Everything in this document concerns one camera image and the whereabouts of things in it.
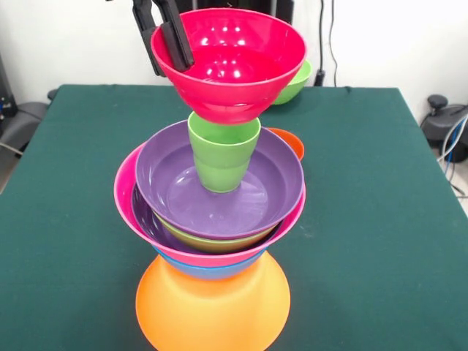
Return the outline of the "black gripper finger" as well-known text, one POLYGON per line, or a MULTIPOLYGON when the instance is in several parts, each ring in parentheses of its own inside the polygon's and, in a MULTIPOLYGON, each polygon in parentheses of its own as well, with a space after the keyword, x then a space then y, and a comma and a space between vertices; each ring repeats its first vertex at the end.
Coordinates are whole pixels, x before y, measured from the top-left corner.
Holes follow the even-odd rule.
POLYGON ((151 8, 152 4, 157 5, 159 11, 162 13, 163 21, 166 21, 166 14, 164 10, 165 3, 166 1, 160 0, 134 0, 132 6, 132 13, 134 15, 135 22, 140 32, 143 44, 145 45, 146 52, 148 54, 154 73, 156 74, 156 76, 161 76, 164 78, 165 73, 162 71, 161 67, 157 63, 151 49, 151 36, 156 29, 156 24, 151 14, 151 8))
POLYGON ((177 71, 187 71, 195 64, 195 59, 184 30, 176 2, 173 0, 154 0, 162 17, 159 28, 165 46, 170 54, 173 67, 177 71))

